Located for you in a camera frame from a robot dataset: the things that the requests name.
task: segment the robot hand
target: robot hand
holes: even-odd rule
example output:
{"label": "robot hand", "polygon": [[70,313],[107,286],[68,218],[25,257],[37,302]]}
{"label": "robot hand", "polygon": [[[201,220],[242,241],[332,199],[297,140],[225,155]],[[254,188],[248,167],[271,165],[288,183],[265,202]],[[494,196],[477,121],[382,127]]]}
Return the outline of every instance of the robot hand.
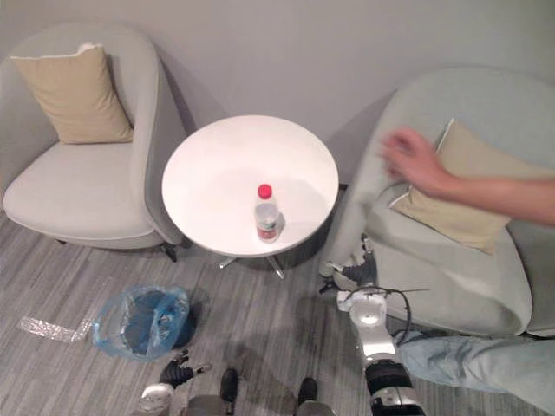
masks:
{"label": "robot hand", "polygon": [[181,365],[189,361],[188,351],[185,349],[180,351],[171,360],[160,375],[160,383],[169,384],[173,388],[187,383],[192,377],[205,373],[212,368],[210,364],[203,364],[200,367],[192,369],[190,367],[182,367]]}

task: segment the black cable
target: black cable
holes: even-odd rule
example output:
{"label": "black cable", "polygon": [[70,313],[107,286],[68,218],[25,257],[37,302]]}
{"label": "black cable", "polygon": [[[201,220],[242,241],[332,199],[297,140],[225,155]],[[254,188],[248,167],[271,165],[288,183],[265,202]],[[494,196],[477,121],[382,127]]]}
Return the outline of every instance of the black cable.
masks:
{"label": "black cable", "polygon": [[384,294],[385,294],[385,298],[387,299],[389,294],[392,293],[398,293],[399,295],[402,296],[403,301],[405,302],[405,309],[407,310],[407,317],[406,317],[406,324],[405,324],[405,329],[403,329],[403,334],[401,339],[397,342],[397,347],[401,346],[401,344],[403,344],[403,342],[405,341],[405,339],[407,338],[408,335],[408,330],[410,329],[410,324],[412,323],[413,320],[413,315],[412,315],[412,311],[410,309],[410,302],[408,301],[407,296],[405,295],[405,293],[402,290],[398,290],[398,289],[386,289],[383,288],[381,286],[375,286],[374,284],[366,284],[363,285],[359,288],[356,288],[355,290],[353,290],[352,292],[350,292],[347,297],[343,300],[344,302],[346,302],[347,300],[349,300],[349,298],[351,296],[353,296],[355,293],[357,292],[362,292],[364,290],[368,290],[368,289],[376,289],[376,290],[381,290]]}

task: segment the table leg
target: table leg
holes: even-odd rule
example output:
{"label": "table leg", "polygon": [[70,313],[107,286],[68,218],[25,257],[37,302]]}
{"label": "table leg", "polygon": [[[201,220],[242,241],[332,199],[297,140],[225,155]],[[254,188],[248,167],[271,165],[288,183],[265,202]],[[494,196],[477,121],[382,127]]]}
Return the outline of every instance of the table leg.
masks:
{"label": "table leg", "polygon": [[268,256],[267,259],[268,259],[268,262],[271,264],[271,267],[273,267],[274,270],[276,271],[276,274],[279,276],[279,278],[285,279],[284,272],[281,270],[278,260],[274,256]]}
{"label": "table leg", "polygon": [[237,260],[236,257],[228,257],[226,260],[224,260],[222,263],[219,264],[219,267],[221,269],[223,269],[226,266],[229,266],[231,263],[233,263],[235,260]]}

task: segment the pillow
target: pillow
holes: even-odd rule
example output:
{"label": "pillow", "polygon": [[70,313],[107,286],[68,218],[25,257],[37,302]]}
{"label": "pillow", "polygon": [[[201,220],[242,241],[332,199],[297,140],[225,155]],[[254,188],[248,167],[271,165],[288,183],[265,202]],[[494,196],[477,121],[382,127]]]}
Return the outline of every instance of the pillow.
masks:
{"label": "pillow", "polygon": [[[476,139],[472,132],[455,120],[447,124],[437,156],[449,172],[466,178],[555,178],[552,170],[529,165]],[[504,215],[429,198],[412,186],[390,207],[446,237],[487,254],[493,254],[495,239],[511,220]]]}
{"label": "pillow", "polygon": [[126,142],[133,138],[101,45],[85,43],[74,55],[12,56],[11,60],[62,143]]}

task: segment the plastic water bottle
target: plastic water bottle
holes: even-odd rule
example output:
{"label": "plastic water bottle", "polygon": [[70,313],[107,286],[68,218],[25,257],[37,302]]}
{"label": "plastic water bottle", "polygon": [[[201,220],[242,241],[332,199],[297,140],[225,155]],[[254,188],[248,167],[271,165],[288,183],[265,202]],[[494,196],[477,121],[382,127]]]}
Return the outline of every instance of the plastic water bottle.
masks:
{"label": "plastic water bottle", "polygon": [[271,192],[271,186],[262,184],[258,187],[257,204],[254,209],[258,237],[265,243],[276,241],[279,236],[279,209]]}

